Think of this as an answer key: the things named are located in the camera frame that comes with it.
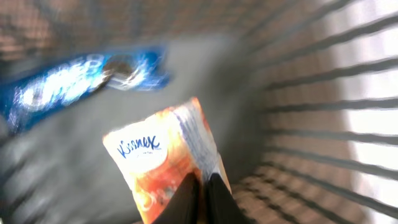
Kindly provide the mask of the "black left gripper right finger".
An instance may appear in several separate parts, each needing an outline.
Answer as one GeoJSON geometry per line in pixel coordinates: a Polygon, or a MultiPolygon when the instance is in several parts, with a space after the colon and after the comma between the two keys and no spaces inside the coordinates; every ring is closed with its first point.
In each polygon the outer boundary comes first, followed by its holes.
{"type": "Polygon", "coordinates": [[[245,224],[246,217],[240,211],[219,174],[213,173],[206,183],[206,206],[210,224],[245,224]]]}

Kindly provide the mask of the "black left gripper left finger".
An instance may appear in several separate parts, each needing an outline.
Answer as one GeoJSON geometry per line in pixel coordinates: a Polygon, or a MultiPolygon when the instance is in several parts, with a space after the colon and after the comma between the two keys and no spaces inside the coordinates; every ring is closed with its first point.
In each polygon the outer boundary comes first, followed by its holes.
{"type": "Polygon", "coordinates": [[[153,224],[196,224],[200,184],[194,173],[185,176],[153,224]]]}

